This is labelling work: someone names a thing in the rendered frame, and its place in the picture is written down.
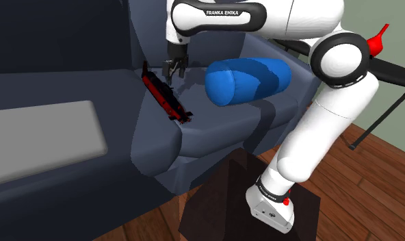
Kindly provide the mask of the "blue cylindrical cushion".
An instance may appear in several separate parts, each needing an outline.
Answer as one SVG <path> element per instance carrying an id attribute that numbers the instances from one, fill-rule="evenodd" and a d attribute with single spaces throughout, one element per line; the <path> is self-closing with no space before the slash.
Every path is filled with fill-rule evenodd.
<path id="1" fill-rule="evenodd" d="M 284 91 L 291 82 L 289 65 L 272 58 L 236 58 L 207 67 L 205 91 L 218 106 L 248 103 Z"/>

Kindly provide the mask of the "grey flat cushion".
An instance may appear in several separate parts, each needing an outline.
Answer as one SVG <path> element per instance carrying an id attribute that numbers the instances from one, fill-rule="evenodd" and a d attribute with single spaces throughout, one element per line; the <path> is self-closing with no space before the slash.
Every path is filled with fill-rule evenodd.
<path id="1" fill-rule="evenodd" d="M 107 153 L 91 101 L 0 110 L 0 183 Z"/>

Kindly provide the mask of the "dark robot stand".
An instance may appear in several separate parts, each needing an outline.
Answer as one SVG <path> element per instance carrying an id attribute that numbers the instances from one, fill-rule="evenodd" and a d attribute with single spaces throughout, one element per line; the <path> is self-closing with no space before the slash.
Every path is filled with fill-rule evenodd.
<path id="1" fill-rule="evenodd" d="M 247 188 L 267 164 L 235 149 L 185 205 L 179 226 L 188 241 L 316 241 L 320 198 L 295 184 L 291 187 L 295 221 L 283 234 L 250 214 Z"/>

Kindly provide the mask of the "dark blue sofa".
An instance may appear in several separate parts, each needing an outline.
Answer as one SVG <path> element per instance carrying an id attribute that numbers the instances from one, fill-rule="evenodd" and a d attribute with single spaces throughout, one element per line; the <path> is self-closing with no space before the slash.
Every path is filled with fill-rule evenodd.
<path id="1" fill-rule="evenodd" d="M 174 93 L 191 122 L 170 120 L 141 79 L 167 59 L 166 0 L 0 0 L 0 113 L 91 101 L 106 155 L 0 184 L 0 241 L 92 241 L 202 184 L 233 149 L 260 154 L 296 126 L 320 82 L 268 41 L 192 37 Z M 208 100 L 205 69 L 229 58 L 282 59 L 288 88 L 249 104 Z"/>

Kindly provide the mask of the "red and black toy submarine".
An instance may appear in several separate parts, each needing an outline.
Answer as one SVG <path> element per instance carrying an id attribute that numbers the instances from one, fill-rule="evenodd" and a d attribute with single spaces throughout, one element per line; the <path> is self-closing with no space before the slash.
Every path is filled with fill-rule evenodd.
<path id="1" fill-rule="evenodd" d="M 180 124 L 191 121 L 191 112 L 187 112 L 173 95 L 172 88 L 162 82 L 154 72 L 148 70 L 147 61 L 143 61 L 142 81 L 154 96 L 158 104 L 165 110 L 170 120 L 177 120 Z"/>

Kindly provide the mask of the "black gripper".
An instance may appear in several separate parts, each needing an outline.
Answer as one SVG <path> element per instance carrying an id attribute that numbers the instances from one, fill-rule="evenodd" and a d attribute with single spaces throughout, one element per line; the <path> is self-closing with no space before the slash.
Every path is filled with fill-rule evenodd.
<path id="1" fill-rule="evenodd" d="M 185 70 L 188 67 L 189 58 L 187 54 L 188 44 L 178 45 L 168 42 L 167 52 L 168 60 L 162 64 L 162 75 L 166 79 L 166 83 L 170 86 L 172 81 L 172 71 L 174 70 L 174 62 L 176 62 L 176 69 L 179 71 L 180 78 L 184 78 Z"/>

